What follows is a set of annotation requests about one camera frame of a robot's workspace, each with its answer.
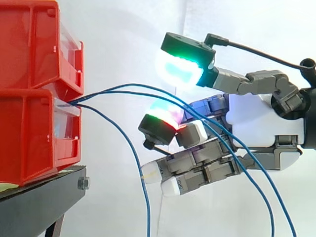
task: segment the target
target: white wall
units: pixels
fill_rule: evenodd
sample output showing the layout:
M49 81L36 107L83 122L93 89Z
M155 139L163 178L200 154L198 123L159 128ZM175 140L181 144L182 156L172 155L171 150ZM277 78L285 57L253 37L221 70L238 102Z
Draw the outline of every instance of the white wall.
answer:
M60 0L68 25L85 43L85 93L127 82L143 82L169 91L155 72L155 55L166 31L203 40L213 32L292 62L316 58L313 1L279 0ZM231 48L218 48L217 66L245 74L281 69L303 87L297 71ZM196 88L182 94L192 101L214 91ZM117 121L131 136L142 163L159 157L142 148L137 126L152 100L105 95L88 104ZM82 162L91 177L86 197L65 216L62 237L140 237L146 235L146 210L132 153L122 136L100 117L83 114ZM271 174L300 237L316 231L316 159L314 151L292 167ZM251 172L267 194L277 237L290 236L279 204L260 172ZM244 175L204 186L177 198L163 198L159 185L148 186L152 236L266 237L268 212Z
M166 31L183 30L184 0L60 0L67 25L85 44L85 93L140 82L174 92L155 71L156 52ZM152 99L104 95L93 105L116 121L141 163L159 157L143 148L137 127ZM132 152L110 124L83 111L82 160L91 177L86 196L65 216L62 237L146 236L146 205ZM148 187L152 236L161 204L159 186Z
M316 58L312 0L189 0L184 34L203 40L211 32L293 63ZM308 84L299 71L228 47L216 47L216 65L245 74L279 69L300 87ZM188 100L214 91L196 88L182 94ZM304 151L290 168L272 173L299 237L316 233L316 152ZM252 171L273 207L276 237L291 232L272 189L259 171ZM264 202L245 175L207 185L179 198L164 198L159 237L225 236L268 237L270 220Z

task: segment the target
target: red plastic drawer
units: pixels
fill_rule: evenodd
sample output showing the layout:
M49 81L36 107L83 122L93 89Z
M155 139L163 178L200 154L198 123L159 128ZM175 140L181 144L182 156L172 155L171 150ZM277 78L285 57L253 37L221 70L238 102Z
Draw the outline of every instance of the red plastic drawer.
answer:
M0 1L0 88L83 95L83 44L60 22L56 1Z
M24 185L80 161L79 108L44 89L0 89L0 107L0 183Z

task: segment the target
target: metal bolt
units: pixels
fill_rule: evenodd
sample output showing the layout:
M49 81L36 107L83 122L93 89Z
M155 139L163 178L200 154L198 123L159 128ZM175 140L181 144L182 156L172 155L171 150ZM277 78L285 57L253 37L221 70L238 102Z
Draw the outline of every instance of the metal bolt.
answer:
M90 177L80 177L78 180L78 189L88 190L90 188Z

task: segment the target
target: blue wire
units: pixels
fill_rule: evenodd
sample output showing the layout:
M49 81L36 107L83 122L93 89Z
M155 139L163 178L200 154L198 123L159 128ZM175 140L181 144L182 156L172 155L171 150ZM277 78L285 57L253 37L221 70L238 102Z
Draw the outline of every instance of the blue wire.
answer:
M112 90L115 90L115 89L119 89L119 88L124 88L124 87L128 87L128 86L137 86L137 87L143 87L143 88L148 88L148 89L152 89L152 90L155 90L155 91L159 91L161 93L164 93L176 100L178 100L179 102L181 102L182 104L184 104L185 106L187 106L190 110L192 110L196 115L200 116L201 118L209 121L210 123L216 125L217 127L221 128L227 135L231 136L233 139L235 139L239 144L241 144L241 146L247 151L247 153L250 155L250 157L255 161L255 163L259 166L259 168L262 170L262 172L265 174L266 178L268 179L269 183L271 184L272 186L272 189L274 191L274 193L276 194L276 197L283 209L283 212L286 216L286 219L289 223L289 226L291 228L291 231L292 231L292 234L293 234L293 237L297 237L296 235L296 231L295 231L295 228L294 228L294 225L293 225L293 222L291 220L291 217L285 207L285 204L282 200L282 197L280 195L280 193L278 192L277 190L277 187L275 186L273 180L271 179L270 175L267 173L267 171L265 170L265 168L262 166L262 164L259 162L259 160L255 157L255 155L249 150L249 148L239 139L237 138L236 136L234 136L232 133L230 133L224 126L222 126L221 124L219 124L218 122L216 121L213 121L211 119L209 119L208 117L198 113L197 111L195 111L189 104L187 104L186 102L184 102L183 100L181 100L180 98L178 98L177 96L165 91L165 90L162 90L162 89L159 89L159 88L156 88L156 87L153 87L153 86L149 86L149 85L144 85L144 84L137 84L137 83L129 83L129 84L123 84L123 85L119 85L119 86L115 86L115 87L112 87L112 88L109 88L109 89L106 89L106 90L103 90L101 92L97 92L97 93L93 93L93 94L90 94L90 95L87 95L87 96L83 96L81 98L78 98L74 101L72 101L73 103L76 103L76 101L84 101L84 100L87 100L87 99L90 99L96 95L99 95L99 94L102 94L102 92L106 92L106 91L112 91Z
M169 100L165 97L162 96L158 96L158 95L152 95L152 94L147 94L147 93L138 93L138 92L133 92L133 91L102 91L99 93L95 93L95 95L97 94L116 94L116 93L122 93L122 94L133 94L133 95L142 95L142 96L148 96L148 97L154 97L154 98L158 98L158 99L162 99L165 101L168 101L172 104L175 104L177 106L179 106L180 108L182 108L183 110L187 111L189 114L191 114L193 117L199 119L196 115L194 115L192 112L190 112L187 108L185 108L184 106L178 104L177 102L174 102L172 100ZM270 215L270 220L271 220L271 236L274 237L275 236L275 225L274 225L274 217L273 217L273 212L271 209L271 206L269 204L269 201L267 199L267 197L265 196L265 194L263 193L263 191L260 189L259 185L253 180L253 178L250 176L249 172L246 170L246 168L243 166L243 164L240 162L240 160L237 158L237 156L235 155L234 151L231 149L231 147L226 143L226 141L221 137L220 134L218 134L212 127L210 127L208 124L206 124L204 121L202 121L202 123L204 124L204 126L206 126L215 136L217 136L217 138L224 144L224 146L229 150L229 152L232 154L235 162L241 167L242 171L245 173L245 175L247 176L247 178L250 180L250 182L255 186L255 188L258 190L258 192L260 193L260 195L262 196L264 202L267 205L268 211L269 211L269 215Z
M144 177L143 177L142 167L140 165L139 158L138 158L138 155L137 155L137 152L136 152L136 149L135 149L133 143L128 138L127 134L121 129L121 127L117 123L115 123L113 120L111 120L110 118L105 116L103 113L101 113L97 109L95 109L95 108L93 108L91 106L82 105L82 104L76 104L76 106L83 107L83 108L86 108L86 109L90 109L90 110L96 112L98 115L102 116L104 119L106 119L108 122L110 122L113 126L115 126L121 132L121 134L124 136L124 138L128 142L129 146L131 147L131 149L133 151L133 154L135 156L138 172L139 172L139 175L140 175L140 178L141 178L141 181L142 181L142 188L143 188L144 197L145 197L145 201L146 201L146 207L147 207L147 237L150 237L150 232L151 232L150 203L149 203L147 189L146 189L146 185L145 185L145 181L144 181Z

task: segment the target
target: illuminated sensor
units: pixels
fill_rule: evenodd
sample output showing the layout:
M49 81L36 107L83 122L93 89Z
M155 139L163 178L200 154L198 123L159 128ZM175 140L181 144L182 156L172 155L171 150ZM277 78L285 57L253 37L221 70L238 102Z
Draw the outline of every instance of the illuminated sensor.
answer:
M157 72L167 83L188 89L198 83L203 69L196 62L172 56L161 50L157 59Z
M147 114L165 121L176 130L179 129L183 113L183 110L178 106L160 99L156 100L147 112Z

